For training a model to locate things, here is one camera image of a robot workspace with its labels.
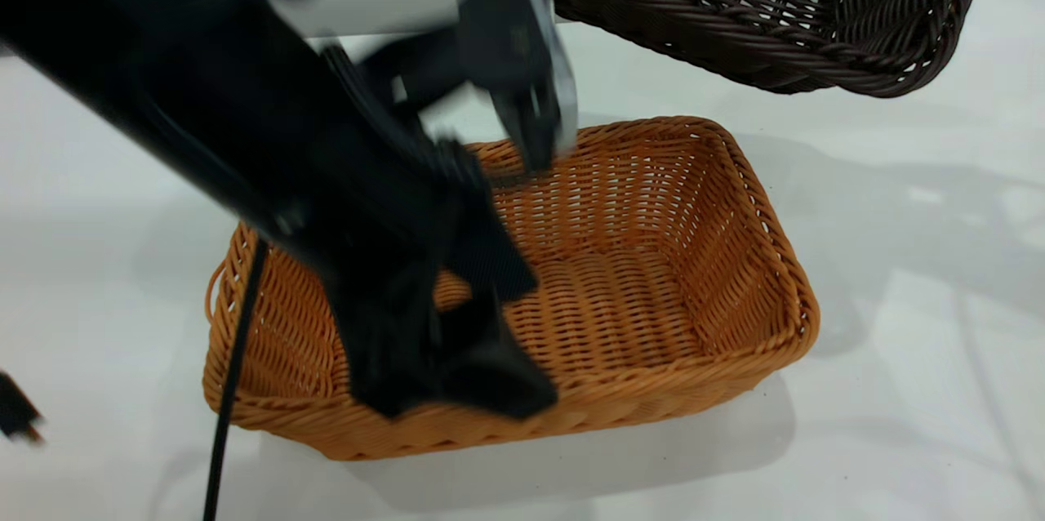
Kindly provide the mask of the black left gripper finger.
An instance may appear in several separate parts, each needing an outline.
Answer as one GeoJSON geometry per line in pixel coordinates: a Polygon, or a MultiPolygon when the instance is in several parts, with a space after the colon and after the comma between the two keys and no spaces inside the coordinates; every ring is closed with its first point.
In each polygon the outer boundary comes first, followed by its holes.
{"type": "Polygon", "coordinates": [[[545,128],[540,87],[490,91],[501,126],[522,158],[527,172],[545,170],[545,128]]]}
{"type": "Polygon", "coordinates": [[[561,97],[542,111],[539,131],[539,171],[549,170],[572,151],[572,100],[561,97]]]}

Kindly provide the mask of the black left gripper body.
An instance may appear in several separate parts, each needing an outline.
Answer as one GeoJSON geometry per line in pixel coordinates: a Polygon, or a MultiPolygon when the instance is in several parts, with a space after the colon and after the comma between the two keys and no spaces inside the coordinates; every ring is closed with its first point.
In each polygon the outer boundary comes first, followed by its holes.
{"type": "Polygon", "coordinates": [[[542,111],[572,100],[577,142],[577,86],[555,24],[554,0],[460,0],[456,41],[467,82],[488,93],[540,87],[542,111]]]}

